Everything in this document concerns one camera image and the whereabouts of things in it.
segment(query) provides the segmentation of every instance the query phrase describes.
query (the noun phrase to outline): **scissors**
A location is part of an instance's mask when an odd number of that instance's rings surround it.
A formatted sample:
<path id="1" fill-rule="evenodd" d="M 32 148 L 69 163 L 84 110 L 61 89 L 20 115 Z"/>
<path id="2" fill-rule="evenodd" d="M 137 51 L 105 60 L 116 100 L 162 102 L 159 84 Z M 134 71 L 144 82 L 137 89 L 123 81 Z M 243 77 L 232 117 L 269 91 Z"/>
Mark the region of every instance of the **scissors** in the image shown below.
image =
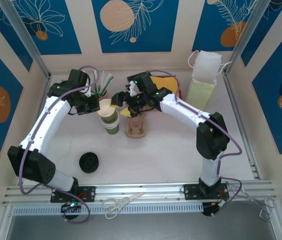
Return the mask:
<path id="1" fill-rule="evenodd" d="M 233 192 L 236 192 L 233 188 L 238 188 L 237 186 L 230 184 L 228 181 L 226 182 L 226 184 Z M 242 193 L 243 194 L 240 195 L 241 197 L 249 199 L 252 203 L 254 203 L 254 205 L 256 205 L 261 209 L 259 216 L 262 220 L 266 222 L 270 222 L 272 220 L 272 216 L 267 211 L 267 207 L 269 207 L 270 209 L 276 208 L 276 202 L 274 199 L 268 196 L 264 199 L 264 201 L 257 200 L 256 198 L 249 196 L 243 188 L 242 188 Z"/>
<path id="2" fill-rule="evenodd" d="M 105 213 L 106 219 L 113 219 L 113 218 L 115 218 L 121 212 L 122 208 L 124 208 L 125 205 L 129 204 L 134 199 L 139 198 L 143 194 L 144 193 L 141 192 L 141 193 L 137 193 L 137 194 L 134 194 L 132 196 L 124 197 L 124 198 L 121 198 L 121 199 L 117 199 L 117 198 L 108 198 L 108 199 L 106 199 L 102 203 L 102 207 L 104 209 L 109 209 Z"/>

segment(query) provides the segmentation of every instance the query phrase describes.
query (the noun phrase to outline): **black mounting bracket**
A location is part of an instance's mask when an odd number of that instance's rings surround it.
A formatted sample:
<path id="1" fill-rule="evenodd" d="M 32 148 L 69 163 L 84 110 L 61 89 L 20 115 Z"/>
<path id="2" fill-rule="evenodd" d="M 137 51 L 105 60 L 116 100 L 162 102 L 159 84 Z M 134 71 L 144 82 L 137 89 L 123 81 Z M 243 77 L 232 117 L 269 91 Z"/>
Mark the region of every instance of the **black mounting bracket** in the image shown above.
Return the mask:
<path id="1" fill-rule="evenodd" d="M 184 186 L 185 200 L 220 200 L 227 201 L 229 199 L 226 183 L 221 183 L 217 189 L 212 191 L 208 196 L 202 194 L 199 184 L 185 184 Z"/>
<path id="2" fill-rule="evenodd" d="M 77 189 L 77 196 L 86 203 L 92 203 L 95 199 L 95 189 L 96 187 L 94 186 L 79 186 Z M 71 200 L 72 197 L 70 197 L 69 195 L 63 194 L 56 190 L 52 190 L 50 199 L 51 203 L 66 203 Z"/>

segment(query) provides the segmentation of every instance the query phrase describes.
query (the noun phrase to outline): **straw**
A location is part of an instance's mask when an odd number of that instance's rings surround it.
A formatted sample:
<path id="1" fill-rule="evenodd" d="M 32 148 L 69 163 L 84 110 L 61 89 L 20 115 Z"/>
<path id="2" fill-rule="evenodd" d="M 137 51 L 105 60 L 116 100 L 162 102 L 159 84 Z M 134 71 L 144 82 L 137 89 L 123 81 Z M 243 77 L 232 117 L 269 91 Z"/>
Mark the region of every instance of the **straw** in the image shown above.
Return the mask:
<path id="1" fill-rule="evenodd" d="M 102 90 L 101 96 L 103 96 L 104 92 L 106 91 L 107 87 L 109 86 L 109 84 L 111 83 L 113 78 L 114 77 L 110 77 L 109 81 L 107 82 L 107 84 L 105 85 L 104 89 Z"/>
<path id="2" fill-rule="evenodd" d="M 101 89 L 102 89 L 103 82 L 104 82 L 104 73 L 105 73 L 105 71 L 103 70 L 103 71 L 102 71 L 102 77 L 101 77 L 100 91 L 101 91 Z"/>
<path id="3" fill-rule="evenodd" d="M 112 74 L 110 74 L 110 73 L 107 75 L 105 81 L 104 81 L 103 84 L 101 85 L 101 89 L 102 89 L 102 90 L 104 89 L 106 83 L 108 82 L 108 80 L 110 79 L 111 76 L 112 76 Z"/>
<path id="4" fill-rule="evenodd" d="M 93 71 L 93 77 L 94 77 L 94 81 L 96 80 L 96 71 L 94 70 Z M 99 89 L 97 87 L 97 84 L 94 85 L 94 90 L 96 93 L 99 93 Z"/>

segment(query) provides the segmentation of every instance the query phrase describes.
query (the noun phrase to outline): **metal grate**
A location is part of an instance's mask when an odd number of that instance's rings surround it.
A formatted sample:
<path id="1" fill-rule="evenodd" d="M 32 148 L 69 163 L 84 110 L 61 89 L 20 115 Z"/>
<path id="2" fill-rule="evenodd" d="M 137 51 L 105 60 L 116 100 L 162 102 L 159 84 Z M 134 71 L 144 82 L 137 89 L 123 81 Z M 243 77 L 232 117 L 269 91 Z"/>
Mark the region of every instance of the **metal grate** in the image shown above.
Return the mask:
<path id="1" fill-rule="evenodd" d="M 105 214 L 106 210 L 101 204 L 89 206 L 92 215 Z M 130 204 L 125 206 L 120 214 L 167 214 L 167 213 L 201 213 L 203 204 L 200 202 L 165 203 L 165 204 Z M 60 215 L 60 205 L 51 206 L 16 206 L 14 216 L 52 216 Z M 87 209 L 80 212 L 67 213 L 68 215 L 85 215 Z"/>

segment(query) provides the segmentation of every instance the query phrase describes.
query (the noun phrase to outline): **paper cup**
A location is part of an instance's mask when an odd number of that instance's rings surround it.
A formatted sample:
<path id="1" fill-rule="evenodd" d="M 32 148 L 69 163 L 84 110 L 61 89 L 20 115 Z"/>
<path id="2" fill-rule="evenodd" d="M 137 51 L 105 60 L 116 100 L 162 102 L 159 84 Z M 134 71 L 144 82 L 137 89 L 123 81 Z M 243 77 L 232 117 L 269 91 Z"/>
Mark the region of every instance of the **paper cup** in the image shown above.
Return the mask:
<path id="1" fill-rule="evenodd" d="M 111 105 L 111 99 L 102 99 L 100 102 L 100 110 L 97 114 L 102 118 L 102 121 L 106 124 L 115 122 L 118 118 L 118 114 L 115 111 L 115 107 Z"/>
<path id="2" fill-rule="evenodd" d="M 105 123 L 102 118 L 101 118 L 101 122 L 102 122 L 102 125 L 104 126 L 105 130 L 109 134 L 113 135 L 113 134 L 116 134 L 116 133 L 119 132 L 119 123 L 120 123 L 120 118 L 119 117 L 116 119 L 115 122 L 112 122 L 112 123 Z"/>

